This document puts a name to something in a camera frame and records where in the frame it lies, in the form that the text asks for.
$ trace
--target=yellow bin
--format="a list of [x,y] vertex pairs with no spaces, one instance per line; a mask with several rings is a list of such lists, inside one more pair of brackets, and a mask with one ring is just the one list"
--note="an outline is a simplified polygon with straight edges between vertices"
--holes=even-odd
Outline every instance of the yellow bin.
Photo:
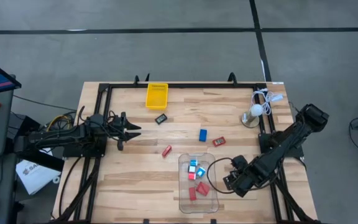
[[149,83],[147,86],[146,107],[152,110],[164,110],[168,101],[168,84]]

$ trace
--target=clear plastic container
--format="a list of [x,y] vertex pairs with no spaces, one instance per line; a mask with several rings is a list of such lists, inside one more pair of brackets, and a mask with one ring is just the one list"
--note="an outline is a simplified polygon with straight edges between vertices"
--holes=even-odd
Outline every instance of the clear plastic container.
[[[214,213],[219,208],[218,196],[216,191],[209,184],[205,175],[197,177],[196,180],[189,180],[188,168],[190,161],[196,159],[199,167],[207,170],[208,166],[215,161],[215,157],[210,153],[204,154],[182,154],[179,157],[179,209],[183,213]],[[209,179],[211,183],[216,186],[215,165],[209,169]],[[197,188],[197,185],[202,182],[209,186],[207,196],[196,192],[196,200],[190,200],[189,188]]]

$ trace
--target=wood grain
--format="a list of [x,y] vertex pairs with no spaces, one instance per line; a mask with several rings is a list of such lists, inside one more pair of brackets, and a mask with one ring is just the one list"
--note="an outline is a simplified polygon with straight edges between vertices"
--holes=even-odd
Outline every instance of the wood grain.
[[[93,114],[98,85],[98,82],[84,83],[78,106],[85,106],[83,116]],[[273,83],[267,83],[267,86],[284,95],[284,100],[272,103],[275,127],[284,130],[293,122],[285,87]],[[184,214],[178,206],[178,158],[181,154],[207,152],[216,159],[242,154],[252,160],[260,153],[259,128],[248,129],[240,122],[242,113],[249,108],[251,94],[251,89],[238,88],[171,88],[167,109],[153,111],[145,107],[145,88],[113,89],[110,110],[116,114],[125,111],[130,122],[142,127],[142,134],[126,143],[122,152],[117,150],[116,142],[108,142],[101,161],[92,222],[140,223],[148,218],[152,223],[208,223],[215,218],[218,223],[274,223],[269,189],[249,192],[244,198],[218,194],[219,210],[216,213]],[[159,126],[154,119],[162,113],[168,120]],[[200,128],[208,130],[207,142],[198,141]],[[221,136],[227,143],[214,147],[211,141]],[[169,144],[172,152],[163,159],[161,153]],[[65,163],[53,209],[55,217],[58,216],[62,183],[74,161],[75,158],[70,158]],[[63,209],[78,191],[82,167],[83,159],[68,180]],[[293,159],[286,159],[284,168],[291,194],[309,216],[317,218],[305,169]],[[230,170],[229,162],[216,165],[217,186],[223,190],[222,177]],[[87,202],[88,195],[83,202],[82,218]],[[286,217],[283,206],[282,215]]]

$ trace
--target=white paper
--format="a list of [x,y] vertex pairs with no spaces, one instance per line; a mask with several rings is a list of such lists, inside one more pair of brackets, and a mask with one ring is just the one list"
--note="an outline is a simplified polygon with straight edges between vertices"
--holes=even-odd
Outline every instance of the white paper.
[[[52,156],[52,152],[50,152],[49,148],[44,150],[48,152],[47,154]],[[53,180],[53,178],[60,175],[59,171],[40,166],[27,160],[23,160],[16,164],[16,173],[23,182],[29,195],[37,193],[51,180]]]

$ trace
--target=blue cube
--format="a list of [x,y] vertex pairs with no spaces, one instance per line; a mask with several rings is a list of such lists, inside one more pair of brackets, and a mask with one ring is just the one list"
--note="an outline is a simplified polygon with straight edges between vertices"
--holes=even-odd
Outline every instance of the blue cube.
[[203,141],[203,142],[206,141],[206,130],[205,129],[200,130],[200,138],[199,138],[199,140]]
[[204,174],[205,174],[205,169],[202,168],[202,167],[198,168],[198,170],[197,170],[197,175],[198,175],[199,177],[203,177]]
[[196,159],[192,159],[192,160],[190,161],[190,165],[191,165],[191,166],[197,166],[197,165],[198,165],[197,160],[196,160]]

